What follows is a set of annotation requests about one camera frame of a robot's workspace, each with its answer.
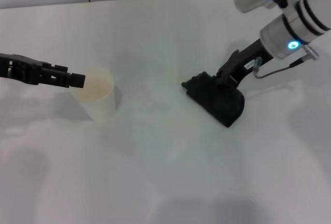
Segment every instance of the white cup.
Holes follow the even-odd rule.
[[[85,72],[83,88],[72,88],[74,98],[95,122],[105,123],[116,111],[114,79],[108,70]]]

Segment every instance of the white table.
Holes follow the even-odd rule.
[[[330,33],[315,42],[318,62],[248,76],[244,113],[229,129],[180,85],[214,74],[279,14],[241,14],[233,0],[0,10],[2,53],[75,73],[110,68],[120,93],[100,128],[68,89],[0,80],[0,223],[329,222]]]

